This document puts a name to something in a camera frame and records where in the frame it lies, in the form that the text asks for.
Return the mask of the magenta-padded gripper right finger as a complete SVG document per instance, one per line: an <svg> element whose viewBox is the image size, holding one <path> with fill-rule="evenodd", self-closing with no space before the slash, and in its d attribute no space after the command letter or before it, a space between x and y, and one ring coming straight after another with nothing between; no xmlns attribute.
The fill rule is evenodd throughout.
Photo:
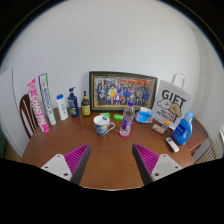
<svg viewBox="0 0 224 224"><path fill-rule="evenodd" d="M144 185L182 169L182 167L167 154L158 155L138 144L133 144L132 154L136 160Z"/></svg>

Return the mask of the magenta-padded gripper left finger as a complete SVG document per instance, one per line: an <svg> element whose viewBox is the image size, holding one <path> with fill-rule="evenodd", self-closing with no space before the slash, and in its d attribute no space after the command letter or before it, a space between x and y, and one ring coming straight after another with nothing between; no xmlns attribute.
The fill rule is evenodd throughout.
<svg viewBox="0 0 224 224"><path fill-rule="evenodd" d="M66 155L56 154L42 169L79 185L90 154L91 145L87 143Z"/></svg>

